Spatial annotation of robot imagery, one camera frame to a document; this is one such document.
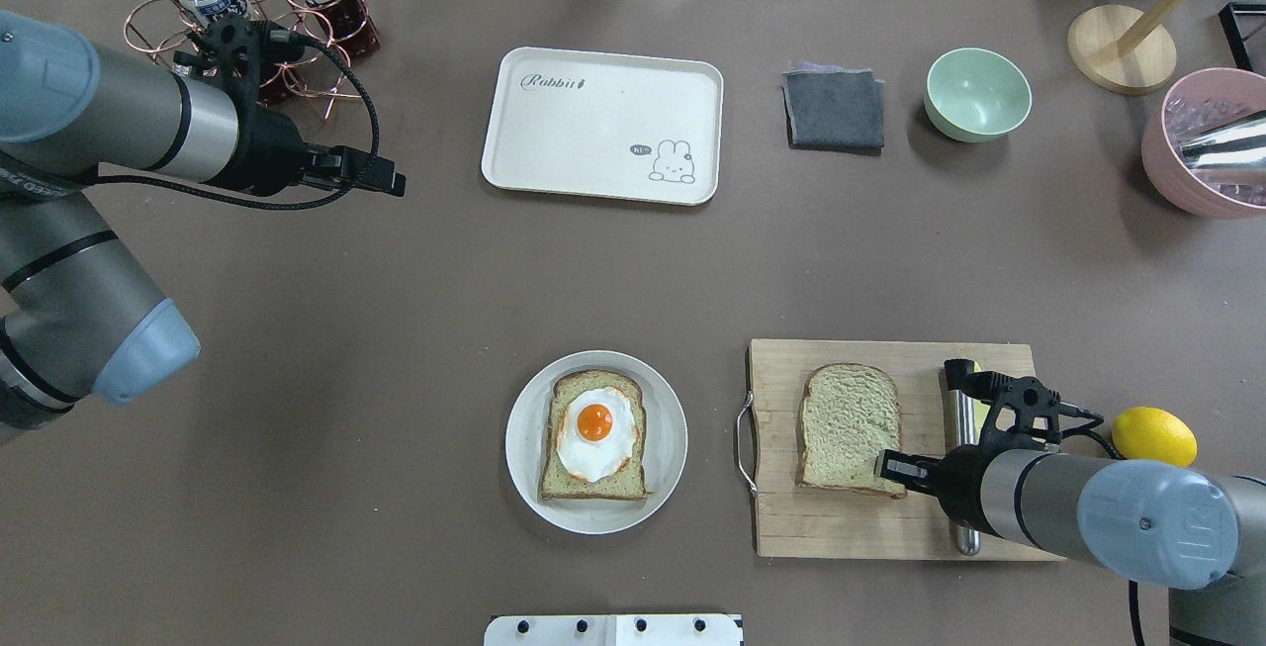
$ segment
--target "cloth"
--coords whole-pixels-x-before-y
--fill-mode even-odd
[[[804,63],[782,81],[794,148],[884,148],[884,81],[872,70]]]

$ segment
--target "yellow lemon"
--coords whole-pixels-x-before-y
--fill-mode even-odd
[[[1112,442],[1127,459],[1152,459],[1185,467],[1195,460],[1195,434],[1179,417],[1156,407],[1134,407],[1117,417]]]

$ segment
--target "plate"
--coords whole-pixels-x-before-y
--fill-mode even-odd
[[[553,385],[575,371],[603,369],[623,374],[642,388],[646,407],[646,500],[567,500],[541,498],[544,469],[546,418]],[[606,350],[568,355],[537,372],[520,390],[505,424],[505,462],[523,502],[548,523],[579,535],[609,535],[628,529],[655,514],[686,467],[686,414],[672,386],[646,362]]]
[[[723,87],[705,61],[519,47],[501,60],[480,170],[515,191],[703,204]]]

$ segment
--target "toast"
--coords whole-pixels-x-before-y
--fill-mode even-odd
[[[875,475],[885,448],[900,450],[896,383],[872,366],[819,367],[805,383],[796,431],[796,484],[905,498],[905,488]]]
[[[555,437],[563,422],[567,404],[589,389],[601,386],[614,386],[632,400],[633,424],[637,428],[637,438],[633,442],[633,455],[611,475],[589,483],[570,475],[558,451],[555,447]],[[646,470],[642,467],[642,456],[646,450],[646,407],[642,405],[642,388],[628,376],[614,371],[589,370],[568,374],[555,383],[553,396],[549,400],[549,418],[546,422],[546,465],[541,471],[541,498],[551,500],[555,498],[586,499],[605,498],[608,500],[644,500]]]

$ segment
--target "light blue plastic cover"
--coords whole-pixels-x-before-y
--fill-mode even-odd
[[[61,132],[84,114],[100,79],[89,38],[0,9],[0,142]]]
[[[1103,565],[1141,584],[1199,589],[1222,579],[1239,550],[1225,494],[1193,470],[1120,461],[1094,475],[1077,527]]]
[[[203,345],[171,299],[149,310],[123,339],[92,384],[92,393],[123,404],[151,390],[197,357]]]

